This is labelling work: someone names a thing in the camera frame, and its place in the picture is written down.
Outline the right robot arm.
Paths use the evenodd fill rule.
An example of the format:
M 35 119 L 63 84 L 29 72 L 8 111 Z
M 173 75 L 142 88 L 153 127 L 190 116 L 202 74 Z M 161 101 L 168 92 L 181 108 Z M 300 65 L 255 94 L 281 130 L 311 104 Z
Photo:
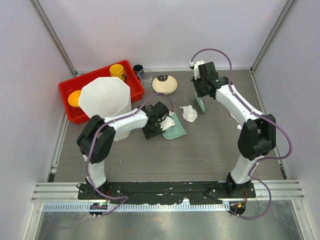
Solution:
M 226 193 L 233 198 L 241 196 L 249 188 L 251 175 L 258 161 L 276 146 L 276 119 L 264 115 L 246 101 L 227 77 L 219 77 L 213 62 L 191 62 L 191 79 L 199 98 L 209 96 L 221 103 L 241 126 L 237 141 L 239 158 L 227 175 Z

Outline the green dustpan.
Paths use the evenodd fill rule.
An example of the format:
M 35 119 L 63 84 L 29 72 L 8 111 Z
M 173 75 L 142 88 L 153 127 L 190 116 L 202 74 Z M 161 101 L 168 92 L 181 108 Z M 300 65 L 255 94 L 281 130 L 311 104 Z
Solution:
M 175 112 L 173 112 L 172 118 L 175 121 L 175 126 L 165 130 L 164 133 L 162 133 L 162 136 L 165 140 L 173 140 L 187 134 Z

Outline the white translucent waste bin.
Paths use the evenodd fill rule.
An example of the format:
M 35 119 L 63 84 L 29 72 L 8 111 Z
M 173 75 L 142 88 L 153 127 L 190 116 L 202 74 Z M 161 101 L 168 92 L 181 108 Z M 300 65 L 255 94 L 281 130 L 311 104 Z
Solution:
M 98 77 L 82 88 L 78 105 L 89 118 L 127 114 L 132 111 L 130 87 L 118 77 Z

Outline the green hand brush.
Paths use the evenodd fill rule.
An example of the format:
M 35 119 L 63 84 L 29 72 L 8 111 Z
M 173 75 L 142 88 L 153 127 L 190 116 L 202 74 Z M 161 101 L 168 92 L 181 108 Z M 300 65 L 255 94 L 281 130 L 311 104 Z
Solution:
M 204 105 L 204 103 L 203 103 L 202 98 L 201 98 L 201 97 L 198 97 L 198 94 L 197 94 L 196 92 L 194 93 L 194 99 L 195 99 L 195 101 L 198 103 L 198 105 L 199 105 L 199 107 L 200 107 L 200 109 L 201 109 L 202 114 L 205 115 L 205 114 L 206 114 L 205 105 Z

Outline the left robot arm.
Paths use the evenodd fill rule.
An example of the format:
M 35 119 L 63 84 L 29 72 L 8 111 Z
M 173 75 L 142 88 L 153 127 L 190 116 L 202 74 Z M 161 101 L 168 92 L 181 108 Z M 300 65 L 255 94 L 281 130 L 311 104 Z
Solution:
M 163 134 L 176 125 L 172 115 L 167 106 L 159 101 L 116 117 L 91 117 L 76 140 L 80 153 L 88 161 L 85 171 L 87 184 L 90 185 L 89 194 L 97 200 L 106 195 L 104 160 L 114 142 L 127 138 L 135 129 L 142 129 L 147 140 Z

